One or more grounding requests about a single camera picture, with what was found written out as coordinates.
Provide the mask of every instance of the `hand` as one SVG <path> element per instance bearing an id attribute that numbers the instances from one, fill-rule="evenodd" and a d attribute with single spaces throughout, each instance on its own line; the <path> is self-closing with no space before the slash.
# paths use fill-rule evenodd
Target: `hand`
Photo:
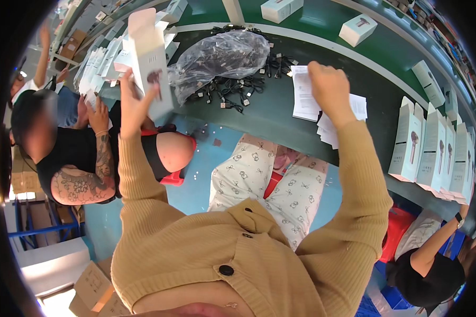
<path id="1" fill-rule="evenodd" d="M 108 107 L 103 102 L 101 102 L 99 97 L 97 97 L 97 100 L 95 101 L 95 111 L 92 109 L 90 103 L 87 102 L 86 112 L 90 126 L 92 127 L 93 132 L 95 132 L 95 136 L 101 132 L 108 131 Z"/>
<path id="2" fill-rule="evenodd" d="M 311 61 L 309 76 L 312 81 L 312 96 L 335 128 L 339 129 L 356 120 L 349 105 L 349 81 L 343 70 Z"/>
<path id="3" fill-rule="evenodd" d="M 56 79 L 56 83 L 58 84 L 58 83 L 63 82 L 65 80 L 65 78 L 67 78 L 67 76 L 69 76 L 69 68 L 65 67 L 64 69 L 62 69 L 62 71 L 58 75 L 58 77 Z"/>
<path id="4" fill-rule="evenodd" d="M 128 139 L 140 131 L 141 124 L 145 121 L 148 107 L 152 100 L 159 94 L 160 86 L 153 84 L 146 92 L 145 97 L 139 100 L 134 95 L 134 80 L 130 78 L 132 69 L 129 69 L 120 79 L 120 92 L 122 100 L 122 126 L 121 139 Z"/>
<path id="5" fill-rule="evenodd" d="M 40 38 L 40 43 L 42 44 L 43 48 L 49 48 L 50 46 L 50 34 L 49 34 L 49 29 L 48 29 L 48 26 L 46 24 L 46 22 L 44 22 L 41 26 L 40 26 L 40 29 L 39 29 L 39 38 Z"/>

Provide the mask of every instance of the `red plastic stool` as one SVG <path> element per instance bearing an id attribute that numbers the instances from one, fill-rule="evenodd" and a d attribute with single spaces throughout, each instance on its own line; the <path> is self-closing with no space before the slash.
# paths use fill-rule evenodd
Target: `red plastic stool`
<path id="1" fill-rule="evenodd" d="M 141 136 L 152 136 L 154 134 L 158 134 L 158 131 L 152 131 L 152 130 L 141 130 Z M 178 131 L 176 132 L 181 136 L 185 136 L 190 138 L 192 141 L 192 150 L 195 151 L 197 147 L 196 140 L 191 137 L 187 136 L 186 134 L 179 133 Z M 170 175 L 164 177 L 162 180 L 160 180 L 160 183 L 163 185 L 173 185 L 173 186 L 181 186 L 183 184 L 184 179 L 180 177 L 180 172 L 181 170 L 177 170 L 174 173 L 171 173 Z"/>
<path id="2" fill-rule="evenodd" d="M 388 230 L 383 239 L 383 254 L 379 261 L 388 263 L 393 260 L 400 239 L 414 219 L 416 219 L 415 216 L 397 207 L 393 207 L 388 212 Z"/>

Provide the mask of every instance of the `cardigan button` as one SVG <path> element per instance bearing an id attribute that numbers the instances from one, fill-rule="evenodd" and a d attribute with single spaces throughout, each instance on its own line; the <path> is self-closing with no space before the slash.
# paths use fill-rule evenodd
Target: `cardigan button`
<path id="1" fill-rule="evenodd" d="M 224 276 L 231 276 L 235 273 L 235 270 L 233 270 L 229 265 L 221 265 L 219 267 L 219 272 Z"/>

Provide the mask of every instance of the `hair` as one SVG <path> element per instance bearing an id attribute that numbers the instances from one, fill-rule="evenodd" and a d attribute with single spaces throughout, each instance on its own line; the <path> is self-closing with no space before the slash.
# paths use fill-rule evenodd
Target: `hair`
<path id="1" fill-rule="evenodd" d="M 19 146 L 23 146 L 26 133 L 31 129 L 36 116 L 44 109 L 42 96 L 34 95 L 34 92 L 35 90 L 24 91 L 14 103 L 11 130 L 14 142 Z"/>

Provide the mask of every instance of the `patterned pants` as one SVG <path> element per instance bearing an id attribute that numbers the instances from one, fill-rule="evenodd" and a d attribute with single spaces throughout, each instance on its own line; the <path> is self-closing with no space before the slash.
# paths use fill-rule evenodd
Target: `patterned pants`
<path id="1" fill-rule="evenodd" d="M 300 154 L 270 196 L 263 199 L 277 146 L 244 134 L 232 156 L 212 172 L 208 211 L 224 211 L 245 199 L 256 199 L 296 250 L 316 216 L 328 163 Z"/>

